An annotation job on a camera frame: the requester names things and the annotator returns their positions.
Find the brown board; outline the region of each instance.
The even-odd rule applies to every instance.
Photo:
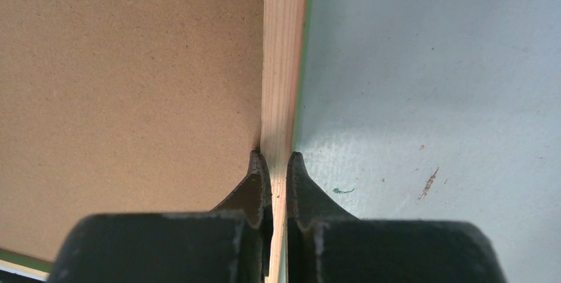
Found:
[[[208,210],[259,141],[263,0],[0,0],[0,248]]]

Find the green edge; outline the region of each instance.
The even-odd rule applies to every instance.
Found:
[[[32,257],[28,257],[26,255],[21,255],[19,253],[15,253],[3,249],[0,249],[0,260],[25,266],[27,268],[32,268],[34,270],[47,272],[47,273],[51,272],[51,268],[52,268],[52,263],[50,262],[43,261],[40,259],[35,259]]]
[[[308,41],[310,36],[310,18],[312,15],[312,0],[306,0],[306,14],[304,18],[304,39],[302,40],[302,55],[300,56],[300,76],[298,77],[298,97],[296,99],[296,116],[294,119],[294,131],[292,134],[292,150],[296,149],[296,142],[300,137],[302,127],[302,89],[304,86],[304,74],[306,72],[306,59],[308,57]]]

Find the green strip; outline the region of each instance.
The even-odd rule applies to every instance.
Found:
[[[27,268],[32,268],[34,270],[39,270],[42,272],[51,272],[52,263],[43,261],[40,259],[35,259],[28,257],[26,255],[20,255],[19,253],[2,250],[0,249],[0,260],[7,261],[10,263],[15,263],[17,265],[25,266]]]
[[[296,99],[296,118],[294,119],[294,131],[292,135],[292,150],[296,149],[296,142],[300,137],[302,127],[302,88],[304,86],[304,73],[306,58],[308,57],[308,39],[310,37],[310,17],[312,15],[312,0],[306,0],[306,16],[304,19],[304,39],[302,41],[302,55],[300,56],[300,76],[298,80],[298,98]]]

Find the green stain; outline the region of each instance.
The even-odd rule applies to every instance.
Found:
[[[353,191],[355,191],[354,188],[351,189],[351,190],[347,190],[347,191],[340,190],[340,189],[338,189],[338,188],[334,188],[334,189],[333,189],[333,192],[336,193],[336,194],[348,194],[348,193],[353,192]]]

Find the light wood edge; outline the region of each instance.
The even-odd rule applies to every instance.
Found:
[[[17,273],[25,275],[30,278],[46,281],[49,274],[47,272],[28,268],[27,266],[11,263],[8,261],[0,260],[0,269],[6,272]]]
[[[273,238],[268,282],[286,282],[286,167],[292,136],[306,0],[265,0],[261,153],[271,176]]]

